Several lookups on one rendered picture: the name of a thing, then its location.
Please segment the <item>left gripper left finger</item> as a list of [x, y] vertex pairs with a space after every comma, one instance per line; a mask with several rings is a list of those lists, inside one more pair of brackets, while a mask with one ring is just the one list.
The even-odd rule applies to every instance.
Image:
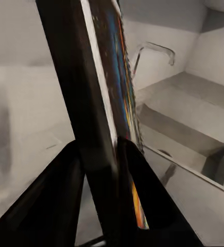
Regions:
[[0, 218], [0, 247], [74, 247], [84, 175], [74, 140]]

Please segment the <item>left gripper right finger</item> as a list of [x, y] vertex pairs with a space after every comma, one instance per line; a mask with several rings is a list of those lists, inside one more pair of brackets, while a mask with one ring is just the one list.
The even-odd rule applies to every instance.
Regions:
[[[204, 247], [137, 146], [117, 139], [121, 247]], [[137, 226], [131, 172], [149, 230]]]

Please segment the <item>poster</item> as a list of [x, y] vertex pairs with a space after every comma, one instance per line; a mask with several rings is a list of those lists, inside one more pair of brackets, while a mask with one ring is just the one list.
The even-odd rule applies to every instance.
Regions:
[[[117, 139], [145, 157], [119, 0], [36, 0], [107, 247], [121, 247]], [[137, 226], [149, 230], [131, 172]]]

